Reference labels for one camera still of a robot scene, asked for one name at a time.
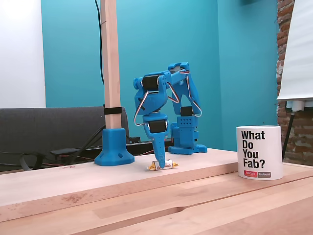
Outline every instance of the candy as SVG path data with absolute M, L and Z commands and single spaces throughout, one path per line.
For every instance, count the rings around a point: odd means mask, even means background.
M 172 160 L 166 160 L 165 167 L 162 169 L 158 161 L 153 161 L 152 165 L 148 167 L 148 170 L 165 170 L 165 169 L 172 169 L 176 166 L 179 166 L 179 165 L 173 162 Z

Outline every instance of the teal wall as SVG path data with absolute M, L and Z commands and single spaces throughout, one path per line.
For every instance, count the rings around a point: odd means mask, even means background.
M 277 125 L 277 1 L 218 0 L 223 149 L 236 126 Z
M 131 136 L 133 79 L 189 61 L 201 99 L 199 143 L 222 148 L 217 0 L 117 0 L 121 103 Z M 104 103 L 97 12 L 91 0 L 42 0 L 47 107 Z M 176 121 L 171 102 L 162 111 Z

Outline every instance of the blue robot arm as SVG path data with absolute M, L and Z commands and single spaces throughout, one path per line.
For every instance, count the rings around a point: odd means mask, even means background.
M 169 151 L 174 154 L 191 154 L 206 152 L 204 145 L 197 145 L 199 133 L 195 130 L 198 117 L 202 115 L 197 89 L 192 81 L 188 62 L 171 64 L 168 70 L 147 74 L 134 79 L 136 112 L 134 123 L 144 126 L 145 133 L 152 140 L 153 149 L 160 167 L 165 167 L 164 139 L 169 134 L 168 117 L 160 112 L 168 98 L 173 101 L 175 114 L 180 115 L 177 123 L 171 124 L 171 135 L 174 146 Z M 172 97 L 166 90 L 171 89 Z M 185 95 L 190 107 L 181 106 L 181 98 Z M 143 115 L 142 123 L 137 123 L 137 116 Z

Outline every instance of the brick wall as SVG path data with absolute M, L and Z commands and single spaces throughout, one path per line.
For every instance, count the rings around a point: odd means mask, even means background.
M 277 34 L 278 61 L 277 61 L 277 90 L 280 91 L 287 39 L 293 10 L 294 0 L 278 0 Z M 282 143 L 288 128 L 290 114 L 285 111 L 285 102 L 278 102 L 278 124 L 282 128 Z M 285 154 L 285 162 L 313 165 L 313 112 L 298 112 L 293 121 L 289 142 Z

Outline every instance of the wooden pole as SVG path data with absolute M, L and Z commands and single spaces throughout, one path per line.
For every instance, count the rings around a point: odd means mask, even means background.
M 101 0 L 105 108 L 121 107 L 116 0 Z M 106 115 L 106 129 L 121 128 L 121 114 Z

